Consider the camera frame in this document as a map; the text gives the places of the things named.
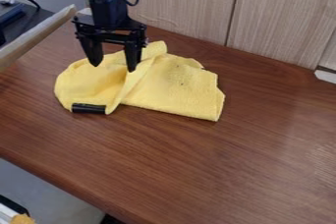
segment black robotic arm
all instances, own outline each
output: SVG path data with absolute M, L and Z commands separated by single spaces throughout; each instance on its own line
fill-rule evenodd
M 92 16 L 77 15 L 73 22 L 77 28 L 77 38 L 93 66 L 103 60 L 102 42 L 125 46 L 125 55 L 129 72 L 136 69 L 141 60 L 141 51 L 147 45 L 146 25 L 132 20 L 128 15 L 128 0 L 88 0 Z M 118 34 L 125 30 L 129 34 Z

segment brown tabletop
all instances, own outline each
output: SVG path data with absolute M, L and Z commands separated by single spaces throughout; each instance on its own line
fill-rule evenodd
M 335 223 L 336 85 L 161 29 L 148 35 L 219 75 L 218 123 L 63 109 L 55 79 L 84 57 L 65 24 L 0 74 L 1 157 L 127 223 Z

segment yellow cloth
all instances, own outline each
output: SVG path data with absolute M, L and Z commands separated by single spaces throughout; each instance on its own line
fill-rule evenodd
M 211 121 L 218 120 L 224 102 L 217 75 L 194 59 L 168 54 L 163 41 L 142 51 L 132 73 L 124 51 L 105 55 L 98 67 L 77 61 L 57 78 L 55 94 L 70 111 L 73 103 L 85 103 L 106 105 L 110 114 L 122 103 Z
M 13 217 L 11 224 L 34 224 L 35 222 L 25 214 L 18 214 Z

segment wooden wall panel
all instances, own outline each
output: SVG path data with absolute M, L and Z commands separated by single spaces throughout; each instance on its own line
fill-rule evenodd
M 315 68 L 336 28 L 336 0 L 238 0 L 228 46 Z
M 140 0 L 130 8 L 148 25 L 224 44 L 234 0 Z
M 336 30 L 334 30 L 318 65 L 336 70 Z

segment towel fold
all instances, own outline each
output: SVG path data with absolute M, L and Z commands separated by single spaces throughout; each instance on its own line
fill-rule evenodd
M 77 61 L 59 75 L 55 94 L 70 111 L 74 103 L 83 103 L 106 105 L 110 114 L 122 103 L 210 121 L 218 121 L 225 97 L 216 74 L 194 59 L 168 54 L 163 41 L 142 51 L 132 73 L 124 51 L 105 55 L 98 67 Z

